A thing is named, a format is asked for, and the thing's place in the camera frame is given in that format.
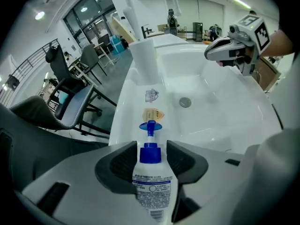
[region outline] white bottle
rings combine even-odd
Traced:
[[[149,215],[160,225],[172,224],[178,181],[166,159],[154,141],[154,130],[162,126],[155,121],[148,121],[140,126],[148,131],[148,142],[140,151],[140,160],[133,171],[133,184],[137,190],[137,200]]]

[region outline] blue pump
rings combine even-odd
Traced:
[[[159,123],[153,120],[142,123],[140,129],[148,132],[148,142],[144,143],[144,147],[141,148],[140,162],[147,164],[156,164],[161,162],[161,150],[156,142],[152,142],[154,139],[154,131],[162,129]]]

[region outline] round ceiling light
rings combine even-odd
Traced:
[[[40,20],[44,15],[45,15],[44,12],[39,12],[39,13],[36,15],[36,20]]]

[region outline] white sink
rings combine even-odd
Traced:
[[[145,103],[145,91],[137,86],[138,71],[133,62],[125,80],[110,136],[110,145],[137,140],[146,142],[138,129],[144,108],[164,112],[158,143],[177,140],[192,145],[244,153],[279,132],[280,124],[264,92],[252,77],[233,67],[220,67],[204,57],[206,45],[172,45],[157,48],[161,83],[158,99]],[[191,106],[180,106],[180,98]],[[123,121],[131,121],[124,127]]]

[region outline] metal railing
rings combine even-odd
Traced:
[[[51,41],[50,43],[52,43],[52,46],[54,47],[57,47],[59,45],[57,39]],[[19,81],[19,84],[17,86],[21,86],[22,81],[25,81],[27,79],[27,75],[34,67],[40,66],[45,62],[45,56],[47,51],[49,50],[50,43],[47,43],[46,45],[42,46],[40,49],[35,51],[11,74]],[[2,103],[4,106],[8,105],[13,93],[16,90],[16,88],[15,89],[9,88],[7,83],[8,81],[5,83],[7,90],[4,90],[3,87],[1,87],[0,90],[0,103]]]

